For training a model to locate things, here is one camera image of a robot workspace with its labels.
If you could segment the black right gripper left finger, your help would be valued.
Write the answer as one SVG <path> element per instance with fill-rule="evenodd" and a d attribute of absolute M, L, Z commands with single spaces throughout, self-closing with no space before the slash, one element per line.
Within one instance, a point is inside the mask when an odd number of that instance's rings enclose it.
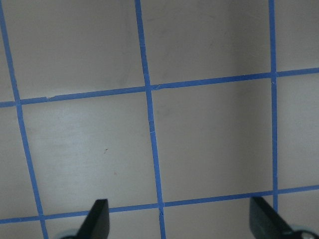
<path fill-rule="evenodd" d="M 75 235 L 76 239 L 107 239 L 110 232 L 109 205 L 107 199 L 96 200 L 83 224 Z"/>

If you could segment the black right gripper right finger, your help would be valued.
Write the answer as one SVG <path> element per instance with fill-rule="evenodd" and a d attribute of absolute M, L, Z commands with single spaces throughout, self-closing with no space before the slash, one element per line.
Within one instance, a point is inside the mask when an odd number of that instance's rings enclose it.
<path fill-rule="evenodd" d="M 294 230 L 263 197 L 251 197 L 249 228 L 256 239 L 293 239 Z"/>

